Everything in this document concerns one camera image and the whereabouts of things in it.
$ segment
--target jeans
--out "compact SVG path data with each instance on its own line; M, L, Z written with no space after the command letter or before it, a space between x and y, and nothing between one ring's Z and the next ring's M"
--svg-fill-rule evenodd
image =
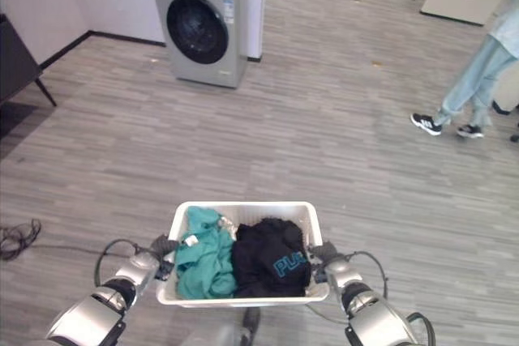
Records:
M487 35L478 52L461 73L434 116L436 125L449 124L470 100L473 107L471 126L489 126L488 108L492 103L495 81L509 65L517 61L493 36Z

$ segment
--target front-loading washing machine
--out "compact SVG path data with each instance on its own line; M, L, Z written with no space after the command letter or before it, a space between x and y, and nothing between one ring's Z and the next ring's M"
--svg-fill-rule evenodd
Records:
M247 0L156 0L173 73L237 88L247 65Z

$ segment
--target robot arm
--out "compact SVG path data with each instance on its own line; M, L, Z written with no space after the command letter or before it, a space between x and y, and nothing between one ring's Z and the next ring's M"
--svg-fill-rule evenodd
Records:
M27 346L114 346L126 326L124 315L175 247L176 242L157 238L151 250L130 257L115 276L57 316L45 340Z
M388 301L367 284L351 266L349 259L338 254L326 242L312 252L323 260L328 283L340 298L349 324L345 330L351 346L419 346L410 321L421 318L426 324L429 345L435 344L432 325L421 314L402 316Z

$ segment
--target gray floor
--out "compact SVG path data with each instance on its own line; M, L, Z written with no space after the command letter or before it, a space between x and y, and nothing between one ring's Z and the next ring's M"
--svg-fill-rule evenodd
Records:
M517 115L494 115L469 142L454 126L433 138L410 124L485 34L419 7L267 0L263 61L237 91L175 80L165 49L89 38L45 72L57 109L36 86L15 99L40 108L2 140L2 223L40 218L40 243L100 249L150 242L186 200L306 200L326 238L380 258L392 303L429 316L438 344L516 346ZM92 287L94 261L34 249L3 263L2 341L41 336ZM340 315L333 298L316 308ZM122 344L178 345L238 314L160 306L150 290ZM304 307L263 314L258 345L345 344L341 326Z

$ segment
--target white plastic basket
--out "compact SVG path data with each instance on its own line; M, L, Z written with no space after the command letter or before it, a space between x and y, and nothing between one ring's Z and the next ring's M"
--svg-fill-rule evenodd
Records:
M197 206L211 208L232 220L236 226L253 225L264 217L272 216L293 221L302 231L305 247L323 244L319 221L314 206L306 202L187 202L178 206L169 231L170 240L179 240L187 230L187 208ZM316 284L311 280L305 297L262 297L247 299L182 300L177 296L175 271L167 281L157 287L157 300L164 305L195 307L260 307L266 305L300 305L324 300L329 294L328 284Z

